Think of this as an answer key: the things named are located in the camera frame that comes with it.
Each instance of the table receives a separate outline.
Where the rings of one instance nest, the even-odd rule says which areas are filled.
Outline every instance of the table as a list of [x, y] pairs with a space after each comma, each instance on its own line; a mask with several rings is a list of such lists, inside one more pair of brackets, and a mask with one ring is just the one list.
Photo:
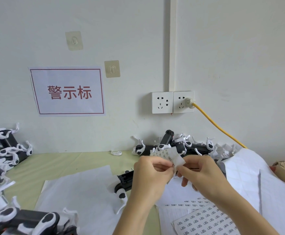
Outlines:
[[[81, 171], [110, 165], [113, 175], [121, 175], [133, 168], [139, 156], [131, 151], [123, 151], [121, 156], [109, 152], [94, 153], [49, 153], [31, 155], [15, 168], [7, 172], [7, 177], [16, 183], [5, 190], [10, 201], [13, 196], [22, 209], [33, 210], [45, 180], [53, 180]], [[154, 206], [148, 216], [143, 234], [160, 235], [159, 214]]]

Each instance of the forearm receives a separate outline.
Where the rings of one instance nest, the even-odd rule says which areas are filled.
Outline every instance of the forearm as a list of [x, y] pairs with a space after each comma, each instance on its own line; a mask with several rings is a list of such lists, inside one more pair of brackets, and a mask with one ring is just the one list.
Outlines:
[[145, 223], [150, 208], [143, 204], [129, 200], [125, 206], [121, 218], [117, 223], [113, 235], [141, 235], [145, 227]]
[[238, 193], [224, 205], [224, 212], [233, 220], [241, 235], [278, 235], [278, 232]]

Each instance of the white wall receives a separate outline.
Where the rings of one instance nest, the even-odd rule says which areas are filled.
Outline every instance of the white wall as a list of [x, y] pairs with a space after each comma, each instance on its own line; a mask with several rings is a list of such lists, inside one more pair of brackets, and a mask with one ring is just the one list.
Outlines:
[[[195, 113], [153, 115], [168, 90], [168, 0], [0, 0], [0, 127], [36, 153], [130, 149], [167, 129], [232, 143]], [[64, 33], [81, 31], [69, 51]], [[285, 158], [285, 0], [178, 0], [176, 90], [268, 162]], [[39, 117], [29, 66], [104, 66], [105, 117]]]

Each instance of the person's right hand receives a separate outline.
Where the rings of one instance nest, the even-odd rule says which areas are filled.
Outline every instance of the person's right hand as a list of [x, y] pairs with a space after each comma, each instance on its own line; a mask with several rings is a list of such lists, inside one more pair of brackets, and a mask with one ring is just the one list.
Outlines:
[[183, 187], [190, 181], [195, 190], [220, 207], [237, 194], [211, 157], [188, 155], [183, 159], [186, 163], [177, 167]]

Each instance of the power cord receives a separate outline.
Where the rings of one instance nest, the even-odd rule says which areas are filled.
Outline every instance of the power cord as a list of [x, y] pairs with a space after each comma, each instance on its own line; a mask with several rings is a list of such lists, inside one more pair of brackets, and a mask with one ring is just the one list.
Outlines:
[[234, 138], [232, 135], [224, 131], [220, 126], [218, 126], [210, 117], [206, 114], [191, 98], [186, 99], [186, 105], [191, 108], [197, 108], [215, 127], [217, 127], [218, 130], [220, 130], [223, 134], [227, 135], [231, 139], [233, 139], [235, 142], [237, 142], [239, 145], [241, 145], [243, 148], [247, 148], [245, 145], [243, 145], [241, 142], [239, 142], [236, 138]]

